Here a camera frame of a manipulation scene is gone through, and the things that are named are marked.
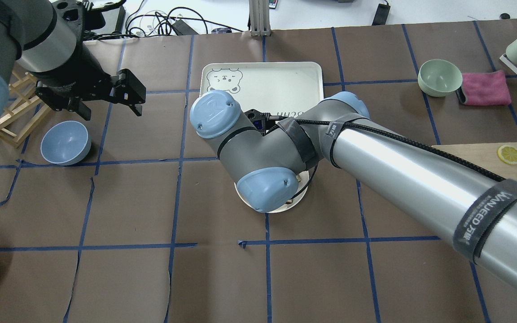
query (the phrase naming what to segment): cutting board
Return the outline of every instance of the cutting board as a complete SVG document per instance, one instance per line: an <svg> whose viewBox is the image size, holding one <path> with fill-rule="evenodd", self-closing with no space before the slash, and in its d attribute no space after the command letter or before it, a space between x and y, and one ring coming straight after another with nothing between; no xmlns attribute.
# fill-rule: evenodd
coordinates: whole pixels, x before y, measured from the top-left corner
<svg viewBox="0 0 517 323"><path fill-rule="evenodd" d="M508 165L498 158L497 151L501 145L512 145L517 148L517 143L435 145L433 147L468 160L504 178L517 180L517 165Z"/></svg>

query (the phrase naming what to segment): cartoon bear face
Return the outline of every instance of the cartoon bear face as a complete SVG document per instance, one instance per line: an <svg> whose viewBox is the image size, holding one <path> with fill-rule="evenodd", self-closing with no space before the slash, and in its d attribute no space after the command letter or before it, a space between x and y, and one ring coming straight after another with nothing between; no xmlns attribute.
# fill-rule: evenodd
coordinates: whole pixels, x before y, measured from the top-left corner
<svg viewBox="0 0 517 323"><path fill-rule="evenodd" d="M233 70L231 68L221 68L219 70L212 70L207 74L210 90L223 90L232 94L238 93L241 90L240 82L242 79L242 72Z"/></svg>

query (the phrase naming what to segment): blue bowl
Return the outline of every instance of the blue bowl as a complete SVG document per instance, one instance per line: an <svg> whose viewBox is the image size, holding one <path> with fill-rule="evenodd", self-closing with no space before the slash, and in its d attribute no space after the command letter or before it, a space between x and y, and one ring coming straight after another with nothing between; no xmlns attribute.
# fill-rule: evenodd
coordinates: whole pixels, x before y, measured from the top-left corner
<svg viewBox="0 0 517 323"><path fill-rule="evenodd" d="M41 155L49 163L61 166L80 162L91 149L91 137L78 121L64 121L53 126L41 141Z"/></svg>

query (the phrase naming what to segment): brown tabletop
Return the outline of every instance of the brown tabletop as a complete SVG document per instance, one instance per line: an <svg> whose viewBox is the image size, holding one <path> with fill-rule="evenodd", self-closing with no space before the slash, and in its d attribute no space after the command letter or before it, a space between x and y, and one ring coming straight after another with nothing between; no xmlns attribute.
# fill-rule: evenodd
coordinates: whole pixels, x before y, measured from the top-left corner
<svg viewBox="0 0 517 323"><path fill-rule="evenodd" d="M39 153L72 114L23 149L0 142L0 322L160 323L169 293L169 323L517 322L513 288L327 162L298 206L254 212L187 117L207 64L315 61L325 96L354 92L406 137L517 142L517 77L498 59L516 38L502 20L88 42L106 72L147 86L144 114L90 102L93 148L74 167ZM512 104L423 95L434 58L505 69Z"/></svg>

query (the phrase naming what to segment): pink towel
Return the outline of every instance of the pink towel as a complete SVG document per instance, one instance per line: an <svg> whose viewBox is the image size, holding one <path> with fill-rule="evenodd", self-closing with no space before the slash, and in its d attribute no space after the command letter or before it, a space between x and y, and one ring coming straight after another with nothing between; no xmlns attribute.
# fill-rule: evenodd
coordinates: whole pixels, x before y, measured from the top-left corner
<svg viewBox="0 0 517 323"><path fill-rule="evenodd" d="M512 102L504 71L463 73L462 86L456 91L465 105L508 105Z"/></svg>

